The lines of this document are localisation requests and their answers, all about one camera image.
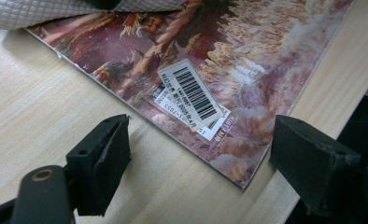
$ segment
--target wooden table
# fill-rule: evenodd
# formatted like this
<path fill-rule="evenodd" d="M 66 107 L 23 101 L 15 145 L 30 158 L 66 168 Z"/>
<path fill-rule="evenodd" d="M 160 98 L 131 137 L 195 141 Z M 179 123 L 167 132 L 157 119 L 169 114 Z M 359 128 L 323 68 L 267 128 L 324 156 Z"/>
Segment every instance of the wooden table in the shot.
<path fill-rule="evenodd" d="M 368 87 L 368 0 L 357 1 L 292 110 L 337 137 Z M 264 160 L 246 191 L 23 30 L 0 31 L 0 203 L 99 121 L 132 116 L 133 160 L 106 216 L 78 223 L 284 223 L 298 195 Z"/>

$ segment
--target metal rivet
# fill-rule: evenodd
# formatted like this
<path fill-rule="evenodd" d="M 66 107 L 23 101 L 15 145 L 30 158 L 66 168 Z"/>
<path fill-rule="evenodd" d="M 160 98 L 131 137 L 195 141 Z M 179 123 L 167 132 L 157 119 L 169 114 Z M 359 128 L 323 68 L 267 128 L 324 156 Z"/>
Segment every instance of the metal rivet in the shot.
<path fill-rule="evenodd" d="M 32 176 L 33 181 L 44 181 L 48 178 L 50 178 L 51 176 L 53 176 L 53 170 L 51 169 L 45 169 L 42 171 L 38 171 L 36 174 L 34 174 Z"/>

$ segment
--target white label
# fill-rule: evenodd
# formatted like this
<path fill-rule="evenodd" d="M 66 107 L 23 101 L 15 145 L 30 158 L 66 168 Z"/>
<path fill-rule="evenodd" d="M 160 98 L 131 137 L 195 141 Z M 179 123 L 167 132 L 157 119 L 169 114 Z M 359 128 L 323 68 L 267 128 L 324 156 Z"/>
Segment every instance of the white label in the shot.
<path fill-rule="evenodd" d="M 166 67 L 158 75 L 193 132 L 224 116 L 189 60 Z"/>
<path fill-rule="evenodd" d="M 166 110 L 168 113 L 170 113 L 171 115 L 175 116 L 177 119 L 181 120 L 182 122 L 188 125 L 186 120 L 184 120 L 184 116 L 181 114 L 177 105 L 173 103 L 173 99 L 166 90 L 166 88 L 164 87 L 164 85 L 161 85 L 158 88 L 158 91 L 156 91 L 154 102 L 158 104 L 160 107 L 162 107 L 164 110 Z M 221 127 L 224 121 L 228 118 L 228 115 L 231 113 L 231 111 L 225 108 L 223 105 L 219 105 L 219 107 L 223 110 L 224 117 L 215 120 L 207 124 L 205 127 L 196 131 L 209 141 L 213 139 L 214 135 L 216 135 L 217 131 L 219 130 L 219 127 Z"/>

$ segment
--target cover illustration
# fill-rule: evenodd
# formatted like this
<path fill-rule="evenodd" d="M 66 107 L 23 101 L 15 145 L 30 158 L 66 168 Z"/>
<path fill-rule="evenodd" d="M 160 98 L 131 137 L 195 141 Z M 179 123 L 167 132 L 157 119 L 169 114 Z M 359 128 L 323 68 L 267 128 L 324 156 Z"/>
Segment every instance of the cover illustration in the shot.
<path fill-rule="evenodd" d="M 179 11 L 98 13 L 28 31 L 245 188 L 272 141 L 275 115 L 290 112 L 350 4 L 188 0 Z M 223 112 L 195 132 L 158 75 L 183 60 Z"/>

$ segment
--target magazine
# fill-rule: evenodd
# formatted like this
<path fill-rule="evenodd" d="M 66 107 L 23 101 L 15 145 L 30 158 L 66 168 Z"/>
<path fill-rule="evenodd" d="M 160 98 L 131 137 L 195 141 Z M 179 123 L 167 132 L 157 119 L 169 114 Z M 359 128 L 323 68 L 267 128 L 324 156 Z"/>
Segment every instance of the magazine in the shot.
<path fill-rule="evenodd" d="M 27 30 L 244 189 L 351 0 L 189 0 Z"/>

